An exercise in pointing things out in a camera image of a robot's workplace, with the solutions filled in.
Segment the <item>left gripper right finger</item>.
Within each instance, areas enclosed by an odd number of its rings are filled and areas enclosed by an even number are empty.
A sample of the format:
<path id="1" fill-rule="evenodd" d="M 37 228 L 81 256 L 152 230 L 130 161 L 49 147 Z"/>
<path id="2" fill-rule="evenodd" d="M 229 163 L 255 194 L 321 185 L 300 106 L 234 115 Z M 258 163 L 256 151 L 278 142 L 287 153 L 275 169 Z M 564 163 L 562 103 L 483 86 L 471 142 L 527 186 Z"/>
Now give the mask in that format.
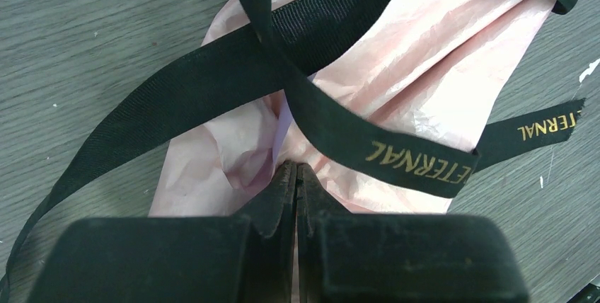
<path id="1" fill-rule="evenodd" d="M 296 176 L 301 302 L 527 302 L 501 230 L 473 215 L 358 214 Z"/>

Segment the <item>black ribbon gold lettering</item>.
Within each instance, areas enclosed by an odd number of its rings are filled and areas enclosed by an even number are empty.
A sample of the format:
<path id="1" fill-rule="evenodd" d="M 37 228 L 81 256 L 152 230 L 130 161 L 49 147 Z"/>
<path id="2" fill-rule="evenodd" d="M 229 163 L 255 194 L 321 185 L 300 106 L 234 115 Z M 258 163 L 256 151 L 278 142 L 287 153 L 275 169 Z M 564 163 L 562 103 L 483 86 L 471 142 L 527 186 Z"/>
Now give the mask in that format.
<path id="1" fill-rule="evenodd" d="M 529 120 L 579 117 L 583 100 L 489 124 L 464 152 L 364 121 L 308 76 L 346 52 L 391 0 L 240 0 L 250 23 L 171 62 L 131 92 L 92 131 L 36 207 L 6 263 L 11 273 L 35 225 L 85 185 L 178 135 L 241 105 L 284 90 L 297 125 L 332 160 L 377 180 L 452 198 L 476 171 L 569 139 L 575 124 L 501 149 L 500 137 Z"/>

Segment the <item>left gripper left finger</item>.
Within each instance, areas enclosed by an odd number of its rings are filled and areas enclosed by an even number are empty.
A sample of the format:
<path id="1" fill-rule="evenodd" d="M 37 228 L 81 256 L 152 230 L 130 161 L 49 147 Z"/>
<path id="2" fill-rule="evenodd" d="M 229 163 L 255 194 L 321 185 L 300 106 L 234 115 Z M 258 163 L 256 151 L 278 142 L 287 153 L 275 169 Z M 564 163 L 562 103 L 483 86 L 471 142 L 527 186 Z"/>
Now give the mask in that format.
<path id="1" fill-rule="evenodd" d="M 296 165 L 225 217 L 93 218 L 60 236 L 30 302 L 289 302 Z"/>

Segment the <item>pink paper flower bouquet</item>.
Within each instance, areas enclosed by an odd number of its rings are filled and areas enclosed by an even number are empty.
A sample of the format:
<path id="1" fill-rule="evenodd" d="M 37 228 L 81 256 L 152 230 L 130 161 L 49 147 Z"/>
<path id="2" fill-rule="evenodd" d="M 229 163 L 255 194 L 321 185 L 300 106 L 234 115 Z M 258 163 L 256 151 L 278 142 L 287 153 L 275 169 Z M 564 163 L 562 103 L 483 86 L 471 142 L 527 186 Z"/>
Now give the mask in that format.
<path id="1" fill-rule="evenodd" d="M 555 0 L 391 0 L 355 45 L 312 79 L 352 112 L 466 152 Z M 282 92 L 171 140 L 152 216 L 228 215 L 291 159 L 352 212 L 444 213 L 450 200 L 395 187 L 318 152 Z"/>

